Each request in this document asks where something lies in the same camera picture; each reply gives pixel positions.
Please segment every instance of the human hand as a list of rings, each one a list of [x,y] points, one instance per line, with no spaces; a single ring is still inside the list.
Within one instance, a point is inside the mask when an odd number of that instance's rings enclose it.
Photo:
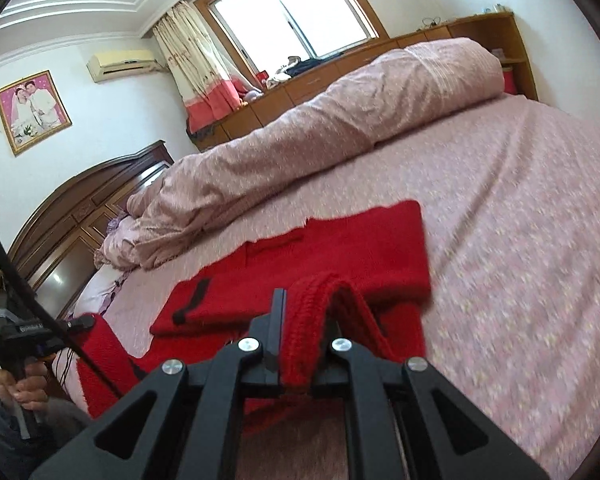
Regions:
[[[0,370],[0,401],[8,409],[13,409],[14,402],[25,410],[40,412],[46,409],[48,395],[46,388],[46,366],[42,362],[32,363],[25,367],[27,378],[16,382],[7,370]]]

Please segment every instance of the window pane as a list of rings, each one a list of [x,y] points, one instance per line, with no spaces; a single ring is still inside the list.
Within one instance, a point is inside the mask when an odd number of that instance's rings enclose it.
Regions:
[[[358,41],[366,33],[345,0],[281,0],[318,56]]]
[[[277,0],[218,0],[224,18],[259,71],[273,75],[289,56],[309,55],[293,32]]]

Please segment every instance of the headboard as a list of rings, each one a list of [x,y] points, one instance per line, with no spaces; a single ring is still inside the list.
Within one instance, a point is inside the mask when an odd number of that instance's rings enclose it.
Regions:
[[[67,180],[30,216],[9,257],[52,316],[61,317],[94,275],[93,252],[126,199],[173,164],[159,140]]]

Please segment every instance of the window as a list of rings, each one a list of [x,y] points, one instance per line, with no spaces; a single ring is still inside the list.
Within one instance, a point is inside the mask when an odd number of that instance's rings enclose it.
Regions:
[[[325,57],[378,34],[356,0],[215,0],[210,10],[254,72]]]

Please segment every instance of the bride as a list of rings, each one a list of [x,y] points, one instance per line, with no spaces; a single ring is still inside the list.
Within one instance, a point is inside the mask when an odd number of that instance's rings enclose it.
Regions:
[[[27,91],[19,86],[11,101],[11,132],[16,144],[26,144],[40,133]]]

